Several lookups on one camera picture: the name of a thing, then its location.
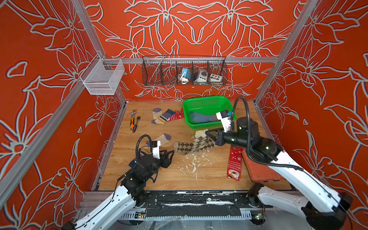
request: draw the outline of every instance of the red plastic crate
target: red plastic crate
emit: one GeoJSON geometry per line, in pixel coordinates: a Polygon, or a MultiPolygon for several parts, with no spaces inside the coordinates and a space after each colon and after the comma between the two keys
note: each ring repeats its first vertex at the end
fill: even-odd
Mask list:
{"type": "Polygon", "coordinates": [[[285,179],[280,174],[270,169],[268,166],[257,164],[249,159],[245,150],[242,151],[242,155],[252,181],[267,182],[285,179]]]}

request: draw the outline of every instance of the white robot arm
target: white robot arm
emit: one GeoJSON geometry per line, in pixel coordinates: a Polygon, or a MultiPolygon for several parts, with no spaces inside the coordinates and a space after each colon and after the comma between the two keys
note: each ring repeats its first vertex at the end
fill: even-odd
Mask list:
{"type": "Polygon", "coordinates": [[[250,204],[272,205],[284,209],[305,218],[316,230],[340,229],[343,226],[347,210],[353,202],[351,196],[329,188],[296,163],[281,146],[271,139],[261,137],[257,122],[249,117],[248,104],[244,97],[237,98],[232,113],[225,110],[216,115],[221,118],[224,128],[206,131],[216,145],[227,143],[246,148],[251,160],[275,170],[304,195],[295,197],[262,184],[255,184],[248,191],[250,204]],[[237,119],[237,132],[234,132],[233,116],[239,99],[244,101],[247,117],[237,119]]]}
{"type": "Polygon", "coordinates": [[[168,168],[171,165],[174,151],[159,150],[160,141],[151,141],[148,135],[139,138],[136,146],[135,166],[121,176],[117,183],[123,179],[120,185],[117,185],[115,191],[96,207],[87,216],[77,220],[75,223],[68,222],[62,227],[62,230],[106,230],[115,223],[124,213],[135,206],[143,205],[146,199],[146,182],[152,179],[156,181],[158,171],[161,167],[168,168]],[[142,156],[138,149],[140,141],[147,137],[150,141],[151,154],[142,156]]]}

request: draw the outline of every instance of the black cable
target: black cable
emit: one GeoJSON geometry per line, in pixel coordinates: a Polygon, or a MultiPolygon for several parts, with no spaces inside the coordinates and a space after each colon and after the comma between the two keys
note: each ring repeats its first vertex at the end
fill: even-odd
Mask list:
{"type": "Polygon", "coordinates": [[[95,216],[97,216],[102,210],[104,210],[109,205],[109,203],[111,203],[111,201],[109,201],[108,204],[105,205],[105,207],[103,207],[100,211],[98,211],[98,213],[96,213],[93,217],[91,217],[89,220],[87,220],[87,222],[85,222],[83,225],[81,225],[81,226],[79,226],[77,228],[74,228],[73,230],[86,226],[86,224],[88,222],[90,222],[95,216]]]}
{"type": "MultiPolygon", "coordinates": [[[[303,170],[303,172],[305,174],[307,174],[310,178],[312,178],[312,180],[314,180],[327,194],[328,196],[332,197],[332,199],[334,199],[336,201],[336,203],[338,205],[340,205],[340,203],[335,199],[335,197],[333,197],[333,195],[331,193],[329,193],[320,183],[317,182],[316,178],[314,178],[312,175],[310,175],[307,171],[303,170]]],[[[350,221],[350,229],[353,230],[353,223],[351,222],[351,219],[349,217],[349,213],[344,209],[344,207],[342,205],[340,205],[340,207],[343,209],[344,212],[346,212],[346,216],[350,221]]]]}
{"type": "Polygon", "coordinates": [[[125,223],[122,223],[122,222],[120,222],[120,221],[118,221],[119,223],[121,223],[121,224],[123,224],[123,225],[128,225],[128,226],[137,226],[137,225],[135,225],[135,224],[125,224],[125,223]]]}
{"type": "Polygon", "coordinates": [[[90,222],[95,216],[97,216],[102,210],[104,210],[108,205],[109,203],[111,203],[112,201],[114,201],[114,196],[115,196],[115,192],[116,192],[116,188],[117,188],[117,184],[119,183],[120,180],[122,180],[127,174],[131,173],[133,170],[135,169],[135,166],[133,168],[131,168],[129,171],[127,171],[124,175],[122,175],[121,177],[119,177],[116,181],[116,185],[115,185],[115,189],[114,189],[114,192],[113,192],[113,197],[111,198],[111,200],[107,203],[107,205],[105,205],[105,207],[103,207],[100,211],[98,211],[98,213],[96,213],[93,217],[91,217],[89,220],[87,220],[86,223],[84,223],[83,225],[77,227],[77,228],[74,228],[75,229],[78,229],[78,228],[81,228],[83,226],[85,226],[88,222],[90,222]]]}
{"type": "Polygon", "coordinates": [[[261,224],[261,226],[263,226],[264,225],[264,223],[266,222],[266,219],[265,219],[265,213],[264,213],[264,208],[265,208],[265,205],[263,204],[262,205],[262,219],[263,219],[263,222],[262,222],[262,224],[261,224]]]}
{"type": "Polygon", "coordinates": [[[231,115],[231,130],[234,131],[234,114],[235,114],[235,108],[236,108],[236,105],[239,101],[239,99],[242,99],[243,102],[244,102],[244,106],[245,106],[245,111],[247,112],[247,129],[248,129],[248,139],[247,139],[247,150],[246,150],[246,153],[247,153],[247,156],[249,157],[249,159],[251,159],[252,161],[254,161],[255,163],[258,163],[258,164],[262,164],[262,165],[266,165],[266,166],[271,166],[271,167],[284,167],[284,168],[292,168],[292,169],[295,169],[295,170],[299,170],[299,171],[303,171],[304,169],[302,167],[299,167],[299,166],[296,166],[296,165],[292,165],[292,164],[275,164],[275,163],[264,163],[264,162],[261,162],[261,161],[258,161],[256,159],[254,159],[251,155],[250,155],[250,152],[252,152],[252,149],[251,149],[251,124],[250,124],[250,115],[249,115],[249,107],[248,107],[248,103],[247,103],[247,100],[245,99],[245,97],[243,96],[239,96],[236,100],[235,100],[235,103],[234,103],[234,107],[233,107],[233,112],[232,112],[232,115],[231,115]]]}
{"type": "Polygon", "coordinates": [[[147,137],[149,140],[149,150],[152,152],[152,140],[151,137],[147,134],[142,135],[137,142],[137,145],[135,147],[135,162],[138,162],[141,159],[141,154],[139,153],[139,144],[143,138],[147,137]]]}

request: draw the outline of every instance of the wire basket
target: wire basket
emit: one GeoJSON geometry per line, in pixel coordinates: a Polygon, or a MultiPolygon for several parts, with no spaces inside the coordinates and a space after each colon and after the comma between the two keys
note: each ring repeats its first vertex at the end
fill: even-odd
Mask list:
{"type": "Polygon", "coordinates": [[[142,77],[143,84],[146,86],[225,85],[227,83],[227,65],[225,57],[191,55],[180,55],[180,57],[177,55],[144,56],[142,77]],[[189,80],[182,80],[181,74],[183,69],[190,71],[191,78],[189,80]],[[194,80],[194,77],[200,71],[206,72],[207,80],[205,82],[196,82],[194,80]],[[215,78],[214,81],[211,78],[211,74],[221,77],[215,78]]]}
{"type": "Polygon", "coordinates": [[[93,67],[90,74],[83,81],[84,86],[91,95],[114,95],[125,68],[120,59],[116,68],[106,69],[102,60],[93,67]]]}

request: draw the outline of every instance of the wooden floor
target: wooden floor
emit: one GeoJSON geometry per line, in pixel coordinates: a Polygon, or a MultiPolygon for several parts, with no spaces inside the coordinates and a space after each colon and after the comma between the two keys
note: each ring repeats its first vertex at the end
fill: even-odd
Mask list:
{"type": "MultiPolygon", "coordinates": [[[[135,158],[135,146],[138,138],[148,134],[152,139],[163,133],[171,135],[171,140],[160,147],[161,150],[172,150],[174,142],[193,142],[196,130],[191,129],[185,119],[170,121],[166,124],[152,124],[152,110],[161,108],[162,111],[171,109],[173,111],[182,108],[182,102],[129,102],[119,133],[116,137],[114,148],[102,176],[99,190],[114,190],[116,180],[130,169],[128,164],[135,158]],[[137,131],[130,130],[130,113],[136,109],[135,117],[140,116],[137,131]]],[[[257,112],[251,102],[248,103],[250,115],[259,125],[261,136],[267,134],[259,120],[257,112]]],[[[245,108],[242,103],[236,109],[238,117],[245,116],[245,108]]],[[[171,166],[167,169],[161,168],[156,183],[152,180],[147,182],[146,190],[247,190],[254,182],[251,181],[247,168],[243,162],[240,181],[227,178],[227,161],[229,159],[230,145],[225,144],[210,152],[203,152],[197,156],[183,156],[175,153],[171,166]]],[[[290,189],[287,181],[273,181],[263,183],[272,189],[290,189]]]]}

